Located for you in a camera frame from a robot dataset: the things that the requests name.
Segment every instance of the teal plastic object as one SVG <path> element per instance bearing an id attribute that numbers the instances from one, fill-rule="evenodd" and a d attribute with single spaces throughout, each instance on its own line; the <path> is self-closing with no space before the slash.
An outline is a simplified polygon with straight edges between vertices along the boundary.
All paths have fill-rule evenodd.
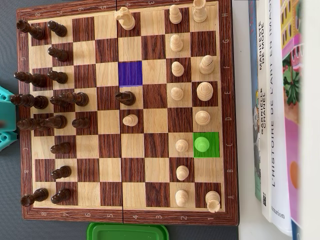
<path id="1" fill-rule="evenodd" d="M 86 240 L 169 240 L 163 225 L 90 223 Z"/>
<path id="2" fill-rule="evenodd" d="M 18 134 L 13 131 L 0 131 L 0 152 L 13 142 L 17 141 Z"/>

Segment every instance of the wooden chessboard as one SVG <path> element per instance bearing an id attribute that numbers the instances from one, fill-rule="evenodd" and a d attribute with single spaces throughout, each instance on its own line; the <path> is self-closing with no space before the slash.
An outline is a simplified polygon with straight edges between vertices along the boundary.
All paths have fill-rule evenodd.
<path id="1" fill-rule="evenodd" d="M 169 7 L 179 6 L 182 22 L 172 24 Z M 46 188 L 49 198 L 22 208 L 25 219 L 148 224 L 237 225 L 239 223 L 236 111 L 233 66 L 231 0 L 207 1 L 207 19 L 193 20 L 190 0 L 91 0 L 17 10 L 23 19 L 45 29 L 45 38 L 35 40 L 17 31 L 18 70 L 46 75 L 65 72 L 68 82 L 50 79 L 46 87 L 19 82 L 19 93 L 34 96 L 83 92 L 88 105 L 53 106 L 46 109 L 19 108 L 20 118 L 63 115 L 67 125 L 47 132 L 20 131 L 21 195 Z M 126 31 L 115 20 L 116 8 L 128 7 L 135 27 Z M 67 28 L 65 37 L 49 31 L 54 20 Z M 178 34 L 183 49 L 173 52 L 170 37 Z M 49 47 L 68 52 L 59 62 L 48 55 Z M 203 56 L 214 56 L 209 75 L 199 71 Z M 176 77 L 171 64 L 180 62 L 184 74 Z M 213 97 L 200 101 L 196 89 L 201 82 L 213 87 Z M 170 96 L 173 87 L 184 91 L 181 101 Z M 132 106 L 119 104 L 115 92 L 131 91 Z M 195 113 L 207 111 L 211 122 L 200 126 Z M 128 127 L 122 119 L 138 116 Z M 91 120 L 88 129 L 75 129 L 75 118 Z M 200 158 L 193 137 L 213 133 L 216 149 Z M 187 152 L 175 143 L 187 140 Z M 52 154 L 51 146 L 69 142 L 68 154 Z M 64 165 L 70 177 L 54 180 L 50 173 Z M 189 176 L 179 181 L 176 169 L 185 165 Z M 58 205 L 50 198 L 62 188 L 71 198 Z M 175 193 L 188 192 L 185 207 L 178 207 Z M 210 213 L 205 196 L 216 191 L 219 212 Z"/>

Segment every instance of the chess piece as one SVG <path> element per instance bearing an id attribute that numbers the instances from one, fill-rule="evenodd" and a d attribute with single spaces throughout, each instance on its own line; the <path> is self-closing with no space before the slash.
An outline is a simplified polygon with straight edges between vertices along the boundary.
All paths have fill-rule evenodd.
<path id="1" fill-rule="evenodd" d="M 53 179 L 67 178 L 70 175 L 71 175 L 71 168 L 69 166 L 62 166 L 54 170 L 53 172 L 51 172 L 51 177 Z"/>
<path id="2" fill-rule="evenodd" d="M 184 91 L 181 88 L 173 87 L 170 91 L 171 97 L 175 101 L 180 101 L 184 98 Z"/>
<path id="3" fill-rule="evenodd" d="M 126 126 L 133 127 L 138 124 L 138 117 L 134 114 L 130 114 L 123 118 L 123 124 Z"/>
<path id="4" fill-rule="evenodd" d="M 188 193 L 185 190 L 179 190 L 175 193 L 175 202 L 179 207 L 186 205 L 188 201 Z"/>
<path id="5" fill-rule="evenodd" d="M 53 145 L 50 149 L 53 154 L 68 154 L 71 150 L 70 143 L 63 142 L 57 145 Z"/>
<path id="6" fill-rule="evenodd" d="M 71 104 L 76 104 L 80 107 L 84 107 L 89 101 L 88 95 L 84 92 L 65 92 L 60 94 L 60 97 L 61 100 Z"/>
<path id="7" fill-rule="evenodd" d="M 198 111 L 195 116 L 195 121 L 201 126 L 205 126 L 210 122 L 210 114 L 207 111 Z"/>
<path id="8" fill-rule="evenodd" d="M 136 102 L 136 96 L 131 91 L 118 92 L 115 94 L 115 99 L 127 106 L 131 106 Z"/>
<path id="9" fill-rule="evenodd" d="M 181 165 L 176 168 L 175 173 L 176 173 L 176 178 L 179 179 L 180 181 L 183 181 L 188 177 L 189 169 L 186 166 Z"/>
<path id="10" fill-rule="evenodd" d="M 63 201 L 68 201 L 70 197 L 71 197 L 71 191 L 67 188 L 64 188 L 51 197 L 51 202 L 53 204 L 59 204 Z"/>
<path id="11" fill-rule="evenodd" d="M 15 72 L 13 75 L 16 79 L 18 79 L 21 82 L 24 82 L 26 84 L 32 83 L 33 86 L 38 87 L 38 88 L 43 88 L 46 86 L 46 78 L 42 74 L 31 74 L 29 72 Z"/>
<path id="12" fill-rule="evenodd" d="M 202 23 L 207 18 L 206 0 L 194 0 L 193 6 L 193 19 L 197 23 Z"/>
<path id="13" fill-rule="evenodd" d="M 119 11 L 114 13 L 115 19 L 119 21 L 125 30 L 131 30 L 135 27 L 136 21 L 127 7 L 121 7 Z"/>
<path id="14" fill-rule="evenodd" d="M 182 42 L 179 35 L 172 35 L 170 38 L 170 48 L 174 52 L 180 52 L 181 49 L 184 47 L 184 43 Z"/>
<path id="15" fill-rule="evenodd" d="M 177 5 L 171 5 L 169 8 L 169 19 L 173 24 L 179 24 L 182 20 L 182 15 Z"/>
<path id="16" fill-rule="evenodd" d="M 210 55 L 204 56 L 199 65 L 200 72 L 202 74 L 208 75 L 212 73 L 214 69 L 215 69 L 214 57 Z"/>
<path id="17" fill-rule="evenodd" d="M 19 20 L 16 23 L 16 28 L 21 32 L 29 33 L 31 37 L 37 40 L 41 40 L 45 37 L 45 31 L 40 26 L 31 26 L 29 23 L 23 20 Z"/>
<path id="18" fill-rule="evenodd" d="M 48 99 L 45 96 L 32 96 L 31 94 L 11 95 L 10 101 L 14 105 L 25 108 L 35 107 L 36 109 L 45 109 L 48 106 Z"/>
<path id="19" fill-rule="evenodd" d="M 182 76 L 182 74 L 184 74 L 185 72 L 184 66 L 182 66 L 181 63 L 178 61 L 174 61 L 172 63 L 171 70 L 172 70 L 172 74 L 175 75 L 176 77 Z"/>
<path id="20" fill-rule="evenodd" d="M 24 207 L 29 207 L 35 202 L 42 202 L 46 200 L 49 196 L 49 192 L 45 188 L 39 188 L 34 191 L 33 194 L 25 195 L 21 198 L 21 205 Z"/>
<path id="21" fill-rule="evenodd" d="M 209 143 L 208 139 L 206 139 L 204 136 L 199 136 L 194 141 L 194 147 L 199 152 L 204 153 L 205 151 L 207 151 L 209 149 L 210 143 Z"/>
<path id="22" fill-rule="evenodd" d="M 220 196 L 216 191 L 209 191 L 205 195 L 206 206 L 210 213 L 216 213 L 220 209 Z"/>
<path id="23" fill-rule="evenodd" d="M 68 75 L 61 71 L 49 71 L 47 76 L 59 84 L 65 84 L 68 81 Z"/>
<path id="24" fill-rule="evenodd" d="M 209 101 L 214 93 L 214 88 L 209 82 L 202 82 L 196 88 L 196 95 L 201 101 Z"/>
<path id="25" fill-rule="evenodd" d="M 78 118 L 72 121 L 72 126 L 76 129 L 90 128 L 91 122 L 89 118 Z"/>
<path id="26" fill-rule="evenodd" d="M 55 21 L 49 21 L 48 28 L 55 32 L 55 34 L 59 37 L 64 37 L 67 34 L 67 28 Z"/>
<path id="27" fill-rule="evenodd" d="M 189 148 L 189 144 L 184 139 L 180 139 L 175 143 L 175 149 L 180 153 L 186 152 L 188 148 Z"/>

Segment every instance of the dark chess piece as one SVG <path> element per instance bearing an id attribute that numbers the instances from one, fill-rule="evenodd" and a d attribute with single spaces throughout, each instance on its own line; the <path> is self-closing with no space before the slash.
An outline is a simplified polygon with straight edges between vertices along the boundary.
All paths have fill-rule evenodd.
<path id="1" fill-rule="evenodd" d="M 49 47 L 48 54 L 54 58 L 56 58 L 60 62 L 64 62 L 68 58 L 68 53 L 63 49 L 58 49 L 56 47 Z"/>
<path id="2" fill-rule="evenodd" d="M 45 109 L 48 106 L 48 99 L 45 96 L 32 96 L 31 94 L 11 95 L 11 103 L 25 108 L 35 107 L 36 109 Z"/>
<path id="3" fill-rule="evenodd" d="M 49 71 L 47 76 L 59 84 L 65 84 L 68 81 L 68 75 L 61 71 Z"/>
<path id="4" fill-rule="evenodd" d="M 63 201 L 68 201 L 70 197 L 71 197 L 71 191 L 67 188 L 64 188 L 51 197 L 51 202 L 53 204 L 58 204 Z"/>
<path id="5" fill-rule="evenodd" d="M 62 166 L 51 173 L 53 179 L 67 178 L 71 175 L 71 168 L 69 166 Z"/>
<path id="6" fill-rule="evenodd" d="M 91 122 L 88 118 L 79 118 L 72 121 L 72 126 L 76 129 L 90 128 Z"/>
<path id="7" fill-rule="evenodd" d="M 118 92 L 115 94 L 115 99 L 127 106 L 131 106 L 136 102 L 136 96 L 131 91 Z"/>
<path id="8" fill-rule="evenodd" d="M 68 154 L 71 150 L 70 143 L 63 142 L 51 147 L 50 151 L 53 154 Z"/>
<path id="9" fill-rule="evenodd" d="M 25 195 L 21 198 L 21 205 L 24 207 L 29 207 L 30 205 L 34 204 L 35 201 L 42 202 L 46 200 L 49 196 L 49 192 L 45 188 L 39 188 L 34 191 L 33 194 Z"/>
<path id="10" fill-rule="evenodd" d="M 45 30 L 40 26 L 31 26 L 29 23 L 23 20 L 19 20 L 16 23 L 16 28 L 24 33 L 29 33 L 31 37 L 37 40 L 41 40 L 45 37 Z"/>
<path id="11" fill-rule="evenodd" d="M 80 107 L 87 105 L 89 101 L 88 95 L 84 92 L 65 92 L 60 94 L 60 97 L 63 101 L 71 104 L 77 104 Z"/>
<path id="12" fill-rule="evenodd" d="M 64 37 L 67 34 L 67 28 L 55 21 L 49 21 L 48 28 L 55 32 L 55 34 L 59 37 Z"/>
<path id="13" fill-rule="evenodd" d="M 38 88 L 43 88 L 46 86 L 46 78 L 42 74 L 31 74 L 29 72 L 15 72 L 13 75 L 16 79 L 18 79 L 21 82 L 24 82 L 26 84 L 32 83 L 33 86 Z"/>

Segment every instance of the pawn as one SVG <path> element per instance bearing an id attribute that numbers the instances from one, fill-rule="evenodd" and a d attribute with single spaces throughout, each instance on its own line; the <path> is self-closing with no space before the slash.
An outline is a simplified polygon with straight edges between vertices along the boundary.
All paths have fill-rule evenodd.
<path id="1" fill-rule="evenodd" d="M 71 191 L 67 188 L 64 188 L 51 197 L 51 202 L 53 204 L 59 204 L 63 201 L 68 201 L 70 197 L 71 197 Z"/>
<path id="2" fill-rule="evenodd" d="M 182 15 L 177 5 L 171 5 L 169 8 L 169 19 L 173 24 L 179 24 L 182 20 Z"/>
<path id="3" fill-rule="evenodd" d="M 21 198 L 21 205 L 24 207 L 29 207 L 30 205 L 34 204 L 35 202 L 42 202 L 46 200 L 49 196 L 49 192 L 45 188 L 39 188 L 34 191 L 33 194 L 25 195 Z"/>
<path id="4" fill-rule="evenodd" d="M 170 38 L 170 48 L 174 52 L 180 52 L 181 49 L 184 47 L 184 43 L 182 42 L 179 35 L 172 35 Z"/>
<path id="5" fill-rule="evenodd" d="M 172 63 L 171 70 L 172 70 L 172 74 L 175 75 L 176 77 L 182 76 L 182 74 L 184 74 L 185 72 L 184 66 L 182 66 L 181 63 L 178 61 L 174 61 Z"/>
<path id="6" fill-rule="evenodd" d="M 67 28 L 55 21 L 49 21 L 48 28 L 55 32 L 55 34 L 59 37 L 64 37 L 67 34 Z"/>
<path id="7" fill-rule="evenodd" d="M 48 54 L 54 58 L 56 58 L 60 62 L 65 62 L 68 58 L 68 53 L 63 49 L 58 49 L 56 47 L 49 47 Z"/>
<path id="8" fill-rule="evenodd" d="M 49 71 L 47 76 L 59 84 L 65 84 L 68 81 L 68 75 L 61 71 Z"/>

